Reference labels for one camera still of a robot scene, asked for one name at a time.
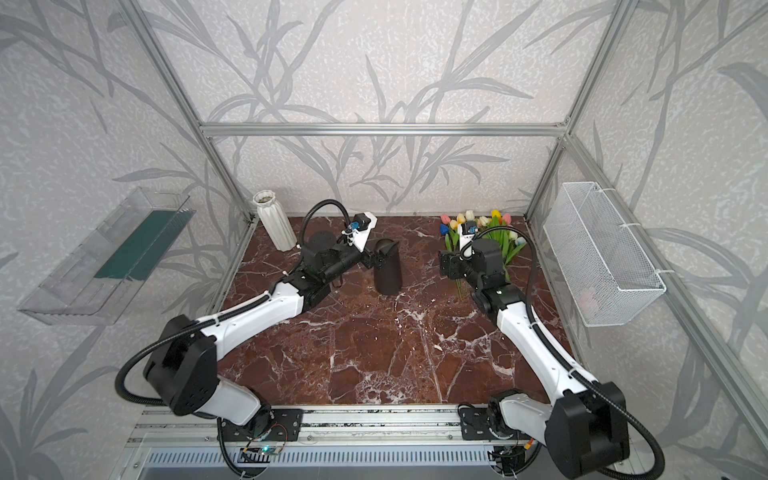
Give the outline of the black cylindrical vase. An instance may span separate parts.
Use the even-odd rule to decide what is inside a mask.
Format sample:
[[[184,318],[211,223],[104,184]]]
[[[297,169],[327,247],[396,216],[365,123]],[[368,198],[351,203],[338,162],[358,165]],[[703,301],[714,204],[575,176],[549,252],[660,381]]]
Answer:
[[[374,286],[377,292],[381,295],[396,296],[403,284],[399,243],[392,239],[380,239],[377,242],[396,243],[395,261],[383,269],[374,269]]]

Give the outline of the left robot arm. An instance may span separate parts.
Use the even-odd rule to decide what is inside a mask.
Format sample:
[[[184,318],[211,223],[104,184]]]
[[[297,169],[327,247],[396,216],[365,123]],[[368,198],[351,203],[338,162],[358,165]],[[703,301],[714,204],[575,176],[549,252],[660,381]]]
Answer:
[[[263,331],[316,307],[332,283],[357,264],[383,269],[396,263],[398,242],[381,239],[368,249],[366,240],[359,231],[344,240],[328,232],[316,234],[296,267],[264,293],[207,317],[169,320],[143,370],[161,404],[177,416],[217,417],[258,431],[271,426],[274,415],[268,403],[220,376],[219,362]]]

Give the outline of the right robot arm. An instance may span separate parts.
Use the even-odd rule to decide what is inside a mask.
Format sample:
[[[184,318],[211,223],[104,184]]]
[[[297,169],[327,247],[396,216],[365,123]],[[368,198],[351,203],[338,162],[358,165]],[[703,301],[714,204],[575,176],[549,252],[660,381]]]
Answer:
[[[547,402],[510,391],[489,402],[493,429],[507,436],[515,431],[544,445],[560,473],[569,479],[612,466],[628,458],[628,422],[609,406],[624,405],[623,393],[612,383],[601,385],[600,399],[576,379],[596,378],[583,369],[547,330],[530,308],[524,293],[507,281],[498,244],[479,239],[470,254],[442,251],[440,273],[465,280],[478,310],[510,339],[542,384]]]

